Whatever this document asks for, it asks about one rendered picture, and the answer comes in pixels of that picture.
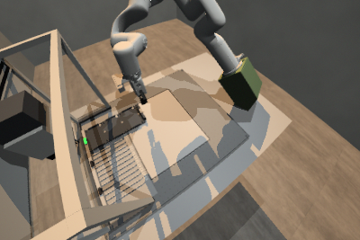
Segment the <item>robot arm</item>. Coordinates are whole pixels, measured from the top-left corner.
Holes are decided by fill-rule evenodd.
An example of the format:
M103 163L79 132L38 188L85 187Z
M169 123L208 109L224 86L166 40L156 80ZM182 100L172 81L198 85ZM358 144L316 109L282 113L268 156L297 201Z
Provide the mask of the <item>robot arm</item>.
M125 32L132 24L145 19L149 8L163 0L129 0L128 7L115 19L112 25L111 46L121 69L121 74L112 76L120 93L126 91L124 84L137 80L141 75L138 56L148 45L147 37L142 33ZM244 54L235 57L225 40L217 33L226 22L224 13L215 0L174 0L185 17L193 22L203 13L204 17L195 24L193 33L222 68L222 74L228 76L237 71ZM150 2L150 4L149 4ZM123 33L121 33L123 32ZM119 42L119 43L118 43ZM117 43L117 44L116 44Z

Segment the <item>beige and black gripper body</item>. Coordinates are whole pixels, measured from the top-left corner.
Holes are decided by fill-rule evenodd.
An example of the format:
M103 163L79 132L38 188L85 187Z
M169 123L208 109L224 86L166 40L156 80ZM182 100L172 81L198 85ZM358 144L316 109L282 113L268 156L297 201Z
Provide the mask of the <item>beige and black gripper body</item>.
M131 87L133 89L133 91L135 92L135 94L140 97L140 90L142 90L142 92L144 94L147 93L147 90L146 90L146 87L143 83L143 80L141 78L141 75L139 76L138 80L130 80L130 83L131 83Z

